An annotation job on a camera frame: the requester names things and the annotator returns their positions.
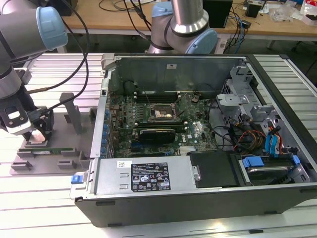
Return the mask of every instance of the motherboard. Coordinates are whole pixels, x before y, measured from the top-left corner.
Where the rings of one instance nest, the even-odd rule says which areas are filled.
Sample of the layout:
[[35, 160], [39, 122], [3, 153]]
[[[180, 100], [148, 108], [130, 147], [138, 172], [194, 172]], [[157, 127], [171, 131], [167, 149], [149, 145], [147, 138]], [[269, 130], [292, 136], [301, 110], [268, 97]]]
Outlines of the motherboard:
[[144, 100], [111, 96], [115, 158], [181, 156], [217, 149], [206, 121], [210, 100], [200, 100], [194, 93], [175, 96], [172, 103], [147, 95]]

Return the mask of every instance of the plastic bag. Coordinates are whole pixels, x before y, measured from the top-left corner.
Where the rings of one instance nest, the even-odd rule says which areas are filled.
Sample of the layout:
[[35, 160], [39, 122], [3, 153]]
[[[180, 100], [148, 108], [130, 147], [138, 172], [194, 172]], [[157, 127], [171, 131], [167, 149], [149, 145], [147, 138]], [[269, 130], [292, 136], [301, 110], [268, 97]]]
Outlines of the plastic bag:
[[284, 4], [278, 9], [274, 9], [270, 12], [270, 16], [273, 21], [293, 21], [291, 15], [296, 9], [289, 4]]

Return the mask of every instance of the blue cable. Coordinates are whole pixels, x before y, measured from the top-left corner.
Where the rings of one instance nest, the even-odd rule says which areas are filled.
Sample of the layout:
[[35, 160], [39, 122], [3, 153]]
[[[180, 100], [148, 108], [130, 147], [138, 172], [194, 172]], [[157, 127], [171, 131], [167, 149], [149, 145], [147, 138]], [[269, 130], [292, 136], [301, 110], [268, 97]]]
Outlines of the blue cable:
[[243, 41], [243, 32], [244, 32], [244, 30], [243, 30], [243, 26], [242, 26], [242, 22], [241, 22], [241, 19], [240, 18], [237, 18], [238, 20], [239, 20], [239, 22], [240, 22], [240, 27], [241, 27], [241, 38], [240, 38], [240, 42], [239, 42], [239, 45], [238, 45], [238, 47], [236, 48], [236, 50], [234, 51], [234, 54], [236, 54], [237, 52], [238, 52], [238, 50], [240, 49], [240, 46], [241, 46], [241, 44], [242, 44], [242, 41]]
[[240, 34], [240, 39], [239, 39], [239, 45], [238, 45], [238, 47], [236, 48], [236, 50], [234, 51], [234, 54], [236, 54], [237, 52], [238, 52], [238, 50], [240, 49], [240, 46], [241, 46], [241, 44], [242, 44], [242, 41], [243, 41], [243, 32], [244, 32], [244, 30], [243, 30], [243, 25], [242, 25], [242, 22], [241, 22], [241, 19], [239, 18], [239, 17], [233, 17], [233, 16], [229, 16], [230, 18], [233, 18], [233, 19], [237, 19], [238, 21], [239, 21], [239, 23], [240, 23], [240, 27], [241, 27], [241, 34]]

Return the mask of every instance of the blue clip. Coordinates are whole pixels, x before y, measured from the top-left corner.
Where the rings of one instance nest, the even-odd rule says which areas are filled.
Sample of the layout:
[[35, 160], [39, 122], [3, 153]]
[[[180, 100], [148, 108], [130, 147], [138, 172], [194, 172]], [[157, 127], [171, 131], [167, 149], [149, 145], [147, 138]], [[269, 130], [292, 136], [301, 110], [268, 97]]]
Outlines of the blue clip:
[[301, 160], [298, 158], [297, 155], [293, 155], [293, 160], [294, 160], [294, 163], [295, 163], [297, 166], [300, 165]]
[[245, 168], [248, 167], [262, 167], [264, 163], [260, 156], [248, 156], [242, 160], [242, 163]]
[[84, 183], [84, 176], [83, 175], [73, 175], [71, 177], [71, 184], [81, 184]]

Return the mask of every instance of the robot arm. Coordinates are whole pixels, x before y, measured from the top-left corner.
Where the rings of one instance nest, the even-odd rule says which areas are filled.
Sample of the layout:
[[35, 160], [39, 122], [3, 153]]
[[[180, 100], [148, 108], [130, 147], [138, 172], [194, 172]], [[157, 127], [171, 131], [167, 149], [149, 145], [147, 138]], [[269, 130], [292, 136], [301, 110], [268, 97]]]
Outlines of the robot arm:
[[66, 45], [64, 24], [53, 7], [36, 7], [29, 0], [0, 0], [0, 10], [0, 126], [15, 135], [30, 135], [40, 126], [46, 137], [52, 123], [34, 113], [37, 108], [26, 93], [27, 82], [11, 62]]
[[217, 33], [209, 28], [202, 0], [157, 3], [152, 12], [150, 54], [209, 54]]

